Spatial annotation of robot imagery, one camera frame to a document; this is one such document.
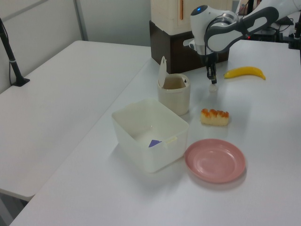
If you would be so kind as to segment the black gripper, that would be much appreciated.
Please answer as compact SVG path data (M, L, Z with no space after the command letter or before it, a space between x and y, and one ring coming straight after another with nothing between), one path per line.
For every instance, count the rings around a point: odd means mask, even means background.
M200 55L200 60L201 60L201 64L202 66L206 66L206 70L207 70L207 77L208 79L211 80L212 84L216 84L217 83L217 79L216 79L216 68L212 65L216 64L218 61L218 54L213 52L207 55Z

